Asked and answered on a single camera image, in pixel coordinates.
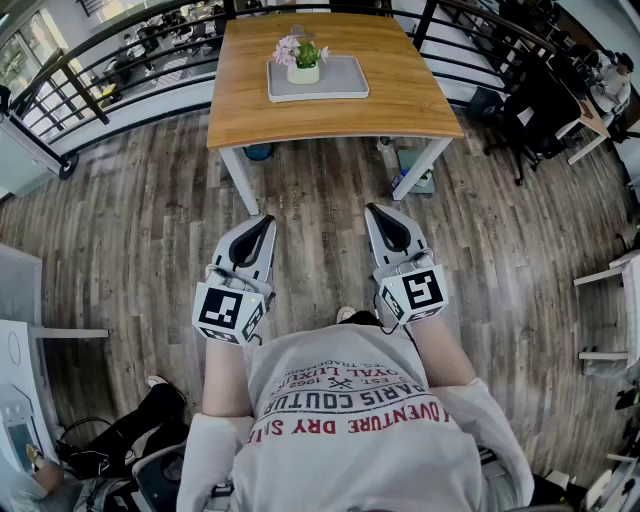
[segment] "black pants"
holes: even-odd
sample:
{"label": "black pants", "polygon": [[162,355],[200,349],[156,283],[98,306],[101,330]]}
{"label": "black pants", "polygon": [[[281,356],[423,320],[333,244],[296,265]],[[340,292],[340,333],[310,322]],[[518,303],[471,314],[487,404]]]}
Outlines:
{"label": "black pants", "polygon": [[143,457],[187,438],[189,427],[177,418],[184,405],[184,398],[171,384],[156,384],[135,411],[116,421],[67,462],[83,479],[98,474],[131,476],[131,465],[125,467],[125,459],[143,434],[160,426],[147,440]]}
{"label": "black pants", "polygon": [[340,324],[373,325],[374,327],[382,325],[376,318],[376,315],[368,311],[358,311],[356,314],[340,322]]}

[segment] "forearm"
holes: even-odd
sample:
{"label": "forearm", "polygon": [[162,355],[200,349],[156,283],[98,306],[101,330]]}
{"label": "forearm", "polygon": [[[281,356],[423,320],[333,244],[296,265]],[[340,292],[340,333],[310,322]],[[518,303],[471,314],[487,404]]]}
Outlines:
{"label": "forearm", "polygon": [[429,387],[466,386],[476,378],[471,361],[441,315],[411,324]]}
{"label": "forearm", "polygon": [[202,412],[207,416],[251,416],[249,382],[242,347],[207,340]]}

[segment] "white t-shirt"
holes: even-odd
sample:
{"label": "white t-shirt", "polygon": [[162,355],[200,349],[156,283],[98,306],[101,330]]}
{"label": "white t-shirt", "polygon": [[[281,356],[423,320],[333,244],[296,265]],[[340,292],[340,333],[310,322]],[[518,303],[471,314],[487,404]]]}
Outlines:
{"label": "white t-shirt", "polygon": [[533,479],[478,379],[429,388],[403,336],[337,325],[257,349],[253,418],[193,420],[178,512],[233,480],[234,511],[497,511],[526,506]]}
{"label": "white t-shirt", "polygon": [[608,95],[613,95],[622,104],[631,95],[631,79],[622,76],[617,71],[615,64],[605,67],[602,72],[602,81],[591,86],[591,96],[605,112],[611,112],[618,103],[613,101]]}

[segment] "white vase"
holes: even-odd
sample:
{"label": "white vase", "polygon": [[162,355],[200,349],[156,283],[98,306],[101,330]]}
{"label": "white vase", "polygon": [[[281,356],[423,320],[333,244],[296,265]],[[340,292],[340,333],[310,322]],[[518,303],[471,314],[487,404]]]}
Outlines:
{"label": "white vase", "polygon": [[320,80],[320,66],[312,68],[287,68],[287,81],[296,85],[311,85]]}

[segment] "person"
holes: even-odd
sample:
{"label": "person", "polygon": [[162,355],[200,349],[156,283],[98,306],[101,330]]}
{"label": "person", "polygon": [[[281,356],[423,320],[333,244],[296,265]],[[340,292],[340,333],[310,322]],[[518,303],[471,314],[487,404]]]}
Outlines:
{"label": "person", "polygon": [[633,61],[626,53],[618,55],[617,64],[602,68],[597,82],[589,89],[589,97],[603,120],[613,119],[615,110],[622,107],[631,95]]}
{"label": "person", "polygon": [[[150,391],[135,411],[116,421],[86,449],[73,449],[61,456],[73,474],[66,474],[60,464],[27,445],[27,456],[34,472],[14,475],[9,486],[9,503],[13,510],[71,512],[82,499],[85,504],[87,499],[96,500],[96,496],[92,496],[95,488],[102,491],[102,499],[106,498],[107,491],[115,490],[112,484],[122,485],[123,479],[131,477],[134,461],[126,464],[126,460],[133,443],[158,426],[147,439],[142,458],[183,443],[189,431],[189,427],[178,419],[186,403],[184,396],[162,377],[150,376],[147,384]],[[96,477],[101,478],[100,485],[96,485]]]}
{"label": "person", "polygon": [[[125,46],[131,46],[127,51],[127,55],[132,61],[143,60],[147,58],[147,50],[144,45],[139,44],[138,40],[140,38],[136,35],[135,38],[132,38],[130,34],[124,35],[124,44]],[[155,66],[151,64],[151,62],[145,60],[143,62],[144,67],[147,68],[145,71],[145,75],[149,76],[151,73],[155,71]]]}
{"label": "person", "polygon": [[255,348],[248,374],[243,347],[208,339],[177,511],[528,505],[524,453],[442,316],[411,330],[344,307]]}

